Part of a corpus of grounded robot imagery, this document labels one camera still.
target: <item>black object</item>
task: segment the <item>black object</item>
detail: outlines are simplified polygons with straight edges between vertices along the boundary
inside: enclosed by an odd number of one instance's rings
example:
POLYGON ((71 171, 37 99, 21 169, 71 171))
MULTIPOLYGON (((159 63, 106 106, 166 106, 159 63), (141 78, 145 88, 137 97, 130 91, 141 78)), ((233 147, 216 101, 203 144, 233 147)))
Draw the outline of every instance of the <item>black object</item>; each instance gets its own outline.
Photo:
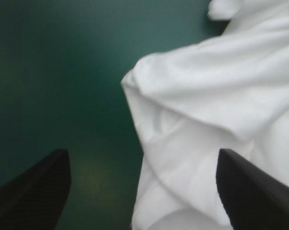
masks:
POLYGON ((289 187, 230 149, 221 149, 217 187, 235 230, 289 230, 289 187))
POLYGON ((53 230, 70 185, 69 155, 58 149, 0 188, 0 230, 53 230))

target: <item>white towel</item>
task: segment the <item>white towel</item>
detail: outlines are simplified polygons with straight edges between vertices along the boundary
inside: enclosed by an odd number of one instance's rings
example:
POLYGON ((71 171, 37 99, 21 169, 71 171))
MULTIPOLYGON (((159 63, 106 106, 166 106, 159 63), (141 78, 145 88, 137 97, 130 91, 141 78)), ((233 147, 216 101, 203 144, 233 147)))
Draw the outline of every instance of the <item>white towel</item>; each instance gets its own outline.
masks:
POLYGON ((289 0, 213 0, 231 19, 199 44, 140 59, 122 80, 144 161, 133 230, 230 230, 220 148, 289 186, 289 0))

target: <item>green background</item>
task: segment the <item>green background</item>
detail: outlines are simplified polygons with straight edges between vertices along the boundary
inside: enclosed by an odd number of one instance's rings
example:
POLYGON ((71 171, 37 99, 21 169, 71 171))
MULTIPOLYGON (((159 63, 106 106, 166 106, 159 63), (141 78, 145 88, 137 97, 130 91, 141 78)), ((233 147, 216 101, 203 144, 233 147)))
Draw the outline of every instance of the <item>green background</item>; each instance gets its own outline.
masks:
POLYGON ((56 148, 57 230, 127 230, 142 162, 120 81, 142 56, 219 35, 208 0, 0 0, 0 186, 56 148))

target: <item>white cloth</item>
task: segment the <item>white cloth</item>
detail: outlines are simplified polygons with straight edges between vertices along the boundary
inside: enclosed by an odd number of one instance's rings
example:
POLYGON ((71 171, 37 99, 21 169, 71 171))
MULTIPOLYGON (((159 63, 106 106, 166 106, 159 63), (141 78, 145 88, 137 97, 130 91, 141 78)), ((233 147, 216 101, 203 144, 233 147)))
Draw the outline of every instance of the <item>white cloth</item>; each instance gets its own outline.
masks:
POLYGON ((122 80, 144 150, 134 230, 232 229, 216 188, 220 148, 289 186, 289 0, 213 0, 209 16, 232 21, 219 37, 140 59, 122 80))

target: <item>teal wall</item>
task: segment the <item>teal wall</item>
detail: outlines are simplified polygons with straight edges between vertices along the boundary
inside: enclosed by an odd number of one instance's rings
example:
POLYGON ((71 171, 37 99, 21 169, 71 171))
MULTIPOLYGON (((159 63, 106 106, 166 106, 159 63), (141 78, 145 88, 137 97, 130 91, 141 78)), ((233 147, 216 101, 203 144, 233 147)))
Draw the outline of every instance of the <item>teal wall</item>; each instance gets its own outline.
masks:
POLYGON ((0 185, 67 148, 57 230, 127 230, 142 151, 120 81, 136 61, 219 35, 207 0, 0 0, 0 185))

